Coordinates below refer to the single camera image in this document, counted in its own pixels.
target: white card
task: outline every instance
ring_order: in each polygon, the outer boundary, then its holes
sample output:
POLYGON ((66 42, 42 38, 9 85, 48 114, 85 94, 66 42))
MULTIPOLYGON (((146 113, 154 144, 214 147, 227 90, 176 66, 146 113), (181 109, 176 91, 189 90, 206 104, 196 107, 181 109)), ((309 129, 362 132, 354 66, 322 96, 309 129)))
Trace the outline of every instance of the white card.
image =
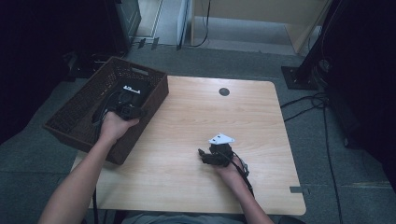
POLYGON ((219 133, 218 135, 214 136, 212 139, 209 140, 210 144, 213 145, 220 145, 220 144, 227 144, 232 143, 235 140, 223 133, 219 133))

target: wrist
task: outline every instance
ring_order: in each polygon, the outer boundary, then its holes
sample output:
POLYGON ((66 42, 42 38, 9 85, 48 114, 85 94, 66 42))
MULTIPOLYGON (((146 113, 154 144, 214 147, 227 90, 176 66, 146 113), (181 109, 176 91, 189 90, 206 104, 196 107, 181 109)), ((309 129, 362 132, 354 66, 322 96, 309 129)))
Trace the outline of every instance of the wrist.
POLYGON ((245 182, 241 183, 238 182, 231 188, 233 195, 235 195, 236 199, 238 201, 241 201, 241 199, 250 197, 251 193, 248 189, 248 186, 245 184, 245 182))
POLYGON ((238 176, 231 184, 230 188, 232 191, 239 191, 241 189, 247 189, 247 185, 245 181, 242 179, 242 177, 238 176))
POLYGON ((103 135, 100 136, 100 138, 96 142, 96 145, 101 146, 101 148, 105 148, 107 151, 109 151, 116 143, 116 139, 103 135))

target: person's left hand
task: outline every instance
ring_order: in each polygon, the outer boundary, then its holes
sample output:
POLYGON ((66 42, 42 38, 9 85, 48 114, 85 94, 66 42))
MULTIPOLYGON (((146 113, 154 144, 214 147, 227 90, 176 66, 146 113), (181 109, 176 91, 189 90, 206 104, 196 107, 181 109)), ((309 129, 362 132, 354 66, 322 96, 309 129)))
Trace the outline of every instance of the person's left hand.
POLYGON ((139 119, 123 120, 114 112, 107 112, 103 120, 100 138, 116 143, 126 131, 139 123, 139 119))

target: fingers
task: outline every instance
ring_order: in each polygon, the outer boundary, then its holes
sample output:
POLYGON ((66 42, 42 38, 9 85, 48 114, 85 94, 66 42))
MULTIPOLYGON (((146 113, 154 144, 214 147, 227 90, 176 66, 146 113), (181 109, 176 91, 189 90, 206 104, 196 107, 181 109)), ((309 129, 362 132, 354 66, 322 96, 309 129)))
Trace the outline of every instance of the fingers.
POLYGON ((135 126, 135 125, 138 124, 139 122, 140 122, 139 119, 130 119, 130 120, 128 120, 128 126, 129 126, 129 127, 135 126))
POLYGON ((114 113, 113 111, 108 111, 107 113, 105 113, 104 119, 120 119, 119 116, 116 115, 116 113, 114 113))

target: brown wicker basket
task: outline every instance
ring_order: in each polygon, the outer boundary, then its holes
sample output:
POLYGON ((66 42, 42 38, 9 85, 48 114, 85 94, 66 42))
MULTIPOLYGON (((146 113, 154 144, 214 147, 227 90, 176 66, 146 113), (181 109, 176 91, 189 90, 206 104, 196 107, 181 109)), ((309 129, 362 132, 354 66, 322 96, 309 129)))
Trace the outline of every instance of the brown wicker basket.
POLYGON ((107 155, 107 161, 123 164, 169 93, 167 75, 164 72, 112 57, 44 124, 44 128, 56 136, 60 142, 89 152, 95 142, 92 115, 104 100, 106 93, 117 84, 121 77, 149 81, 152 88, 146 102, 142 105, 142 108, 148 111, 147 115, 140 120, 138 125, 130 128, 107 155))

